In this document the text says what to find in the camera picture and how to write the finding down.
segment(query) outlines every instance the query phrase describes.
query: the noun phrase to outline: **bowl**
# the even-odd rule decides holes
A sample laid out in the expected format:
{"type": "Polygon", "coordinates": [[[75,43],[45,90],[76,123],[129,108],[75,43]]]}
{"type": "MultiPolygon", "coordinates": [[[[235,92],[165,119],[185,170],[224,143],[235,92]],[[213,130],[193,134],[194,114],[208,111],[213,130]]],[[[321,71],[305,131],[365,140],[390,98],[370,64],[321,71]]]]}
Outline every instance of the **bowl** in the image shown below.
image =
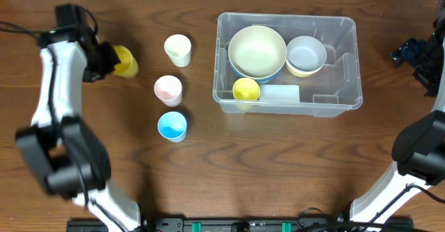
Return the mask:
{"type": "Polygon", "coordinates": [[[326,63],[326,48],[316,38],[301,36],[287,45],[287,69],[294,75],[306,77],[319,71],[326,63]]]}
{"type": "Polygon", "coordinates": [[[235,34],[228,54],[236,74],[267,83],[283,68],[287,48],[282,36],[273,29],[249,26],[235,34]]]}

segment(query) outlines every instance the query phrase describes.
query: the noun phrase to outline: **green tape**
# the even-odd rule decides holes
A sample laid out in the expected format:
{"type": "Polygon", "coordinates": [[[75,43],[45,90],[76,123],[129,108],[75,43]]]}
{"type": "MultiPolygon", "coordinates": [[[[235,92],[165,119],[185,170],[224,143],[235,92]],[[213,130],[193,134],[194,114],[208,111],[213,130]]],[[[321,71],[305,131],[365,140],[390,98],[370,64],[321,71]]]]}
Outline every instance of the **green tape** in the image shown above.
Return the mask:
{"type": "Polygon", "coordinates": [[[292,224],[289,222],[283,222],[283,232],[291,232],[292,224]]]}
{"type": "Polygon", "coordinates": [[[201,232],[201,230],[202,229],[201,229],[201,223],[200,222],[192,222],[192,232],[201,232]]]}

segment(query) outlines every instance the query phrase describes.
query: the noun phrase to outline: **table surface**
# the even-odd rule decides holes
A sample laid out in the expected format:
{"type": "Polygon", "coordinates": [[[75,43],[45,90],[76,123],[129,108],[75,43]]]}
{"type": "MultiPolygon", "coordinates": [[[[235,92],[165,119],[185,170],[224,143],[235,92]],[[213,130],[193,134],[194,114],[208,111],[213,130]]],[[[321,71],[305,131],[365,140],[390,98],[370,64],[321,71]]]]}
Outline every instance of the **table surface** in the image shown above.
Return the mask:
{"type": "MultiPolygon", "coordinates": [[[[128,47],[136,78],[109,76],[83,85],[83,115],[108,149],[113,178],[150,215],[290,217],[308,207],[334,213],[364,194],[388,168],[402,128],[434,103],[409,65],[389,54],[410,37],[432,32],[439,0],[0,0],[0,19],[32,29],[55,26],[54,6],[78,3],[99,22],[99,38],[128,47]],[[364,103],[336,118],[228,115],[212,98],[216,21],[223,12],[347,16],[357,24],[364,103]],[[163,50],[182,33],[192,62],[177,68],[163,50]],[[157,132],[172,110],[153,93],[173,74],[184,84],[187,138],[157,132]]],[[[0,33],[0,231],[65,231],[72,217],[91,217],[48,197],[15,146],[37,106],[42,65],[35,41],[0,33]]],[[[432,188],[445,195],[444,185],[432,188]]],[[[424,194],[405,204],[416,227],[445,231],[442,206],[424,194]]]]}

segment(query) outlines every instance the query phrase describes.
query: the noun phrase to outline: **plastic bin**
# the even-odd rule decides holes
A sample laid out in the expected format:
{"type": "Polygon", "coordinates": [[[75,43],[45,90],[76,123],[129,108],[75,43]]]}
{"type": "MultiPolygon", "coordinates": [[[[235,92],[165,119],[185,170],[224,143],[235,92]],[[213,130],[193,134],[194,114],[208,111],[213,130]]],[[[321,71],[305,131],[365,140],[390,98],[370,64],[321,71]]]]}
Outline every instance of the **plastic bin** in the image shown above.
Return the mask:
{"type": "Polygon", "coordinates": [[[355,22],[349,17],[223,13],[218,18],[213,98],[226,113],[279,113],[336,117],[363,103],[355,22]],[[327,60],[315,74],[300,78],[286,66],[267,85],[298,85],[299,99],[235,100],[232,86],[239,78],[232,70],[227,50],[242,28],[262,25],[276,30],[288,44],[302,35],[320,40],[327,60]],[[239,108],[249,105],[251,108],[239,108]]]}

